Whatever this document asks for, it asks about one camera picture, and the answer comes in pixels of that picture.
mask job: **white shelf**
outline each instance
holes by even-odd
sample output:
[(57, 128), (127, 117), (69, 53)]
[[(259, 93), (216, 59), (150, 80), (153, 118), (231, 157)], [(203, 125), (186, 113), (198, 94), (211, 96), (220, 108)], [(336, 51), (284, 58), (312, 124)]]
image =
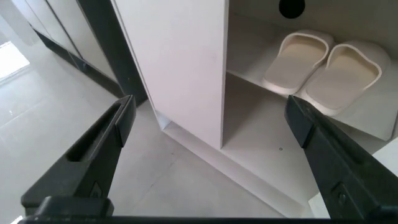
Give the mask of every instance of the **white shelf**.
[[(257, 86), (276, 58), (283, 38), (293, 32), (249, 17), (230, 15), (227, 72)], [(319, 68), (309, 80), (316, 77)], [(351, 106), (332, 118), (377, 138), (388, 140), (398, 112), (398, 61)]]
[(221, 152), (306, 205), (318, 187), (284, 118), (285, 105), (284, 97), (227, 76)]

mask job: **cabinet door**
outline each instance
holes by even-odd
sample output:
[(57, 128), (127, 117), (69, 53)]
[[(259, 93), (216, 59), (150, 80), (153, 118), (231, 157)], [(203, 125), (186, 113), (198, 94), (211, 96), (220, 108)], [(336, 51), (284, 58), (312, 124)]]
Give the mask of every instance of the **cabinet door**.
[(37, 16), (25, 0), (12, 0), (12, 3), (14, 3), (14, 5), (18, 8), (22, 15), (24, 15), (24, 17), (35, 30), (39, 31), (41, 34), (51, 39), (50, 34), (47, 32), (47, 30), (45, 30), (43, 24), (39, 21), (39, 18), (37, 18)]
[(111, 67), (75, 0), (47, 0), (79, 53), (90, 65), (116, 81)]
[(67, 33), (62, 29), (61, 24), (45, 0), (26, 0), (26, 2), (39, 18), (52, 39), (63, 48), (79, 57)]
[(114, 3), (156, 110), (220, 148), (228, 2)]

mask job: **slipper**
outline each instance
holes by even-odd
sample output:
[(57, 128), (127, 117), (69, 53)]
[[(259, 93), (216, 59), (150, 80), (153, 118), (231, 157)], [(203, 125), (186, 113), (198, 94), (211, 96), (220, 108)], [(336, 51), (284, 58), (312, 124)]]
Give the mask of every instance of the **slipper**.
[(296, 93), (326, 60), (333, 38), (313, 30), (289, 34), (262, 79), (264, 88), (281, 95)]
[(390, 65), (376, 44), (349, 41), (330, 52), (326, 68), (304, 89), (303, 98), (323, 114), (334, 116), (375, 84)]

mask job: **floor tile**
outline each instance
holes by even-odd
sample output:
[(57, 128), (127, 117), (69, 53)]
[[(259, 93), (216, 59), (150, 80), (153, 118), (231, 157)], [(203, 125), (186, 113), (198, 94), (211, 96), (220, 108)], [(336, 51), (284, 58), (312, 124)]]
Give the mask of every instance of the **floor tile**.
[(184, 152), (133, 210), (135, 215), (175, 217), (282, 217), (270, 206)]

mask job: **light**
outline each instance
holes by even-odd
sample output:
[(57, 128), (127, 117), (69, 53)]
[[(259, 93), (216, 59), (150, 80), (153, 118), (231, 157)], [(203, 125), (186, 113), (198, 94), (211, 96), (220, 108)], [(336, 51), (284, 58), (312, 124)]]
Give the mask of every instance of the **light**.
[(21, 221), (24, 217), (22, 217), (22, 215), (18, 216), (14, 221), (12, 221), (11, 224), (17, 224), (19, 223), (19, 221)]
[(10, 41), (0, 45), (0, 79), (12, 75), (29, 64), (29, 61)]

